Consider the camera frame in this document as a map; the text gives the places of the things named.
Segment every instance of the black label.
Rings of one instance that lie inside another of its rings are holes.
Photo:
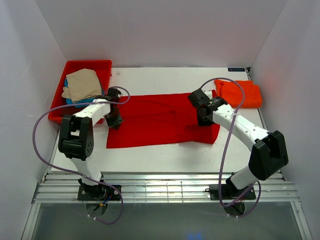
[[[228,67],[228,72],[245,72],[243,67]]]

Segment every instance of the orange towel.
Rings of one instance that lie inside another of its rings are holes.
[[[241,108],[260,108],[262,104],[262,97],[259,86],[254,85],[252,81],[236,82],[240,84],[245,93],[244,103]],[[237,85],[233,82],[223,80],[215,80],[214,83],[216,85],[216,93],[219,97],[225,99],[233,108],[236,108],[240,104],[242,100],[242,93]]]

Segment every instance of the red plastic basket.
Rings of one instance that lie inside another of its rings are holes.
[[[66,105],[66,99],[64,99],[61,94],[63,93],[63,87],[65,83],[66,75],[72,74],[81,69],[91,69],[96,72],[96,75],[99,78],[103,90],[107,90],[109,86],[110,76],[111,76],[111,60],[84,60],[84,61],[68,61],[65,64],[59,85],[56,89],[51,109]],[[61,124],[62,117],[66,114],[75,114],[81,111],[83,108],[76,108],[74,106],[61,108],[55,111],[52,111],[48,115],[48,119],[57,124]]]

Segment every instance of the beige cloth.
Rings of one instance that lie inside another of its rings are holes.
[[[97,73],[90,69],[81,69],[66,76],[68,87],[63,88],[62,97],[70,98],[73,103],[101,95],[101,86]]]

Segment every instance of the white wall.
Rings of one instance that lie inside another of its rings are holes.
[[[35,0],[67,60],[251,66],[287,0]]]
[[[284,175],[296,183],[313,239],[320,239],[320,1],[290,0],[252,67],[268,129],[283,132]]]
[[[52,102],[66,63],[34,0],[0,0],[0,239],[21,238],[44,165],[32,148],[32,128]],[[37,135],[50,157],[56,126]]]

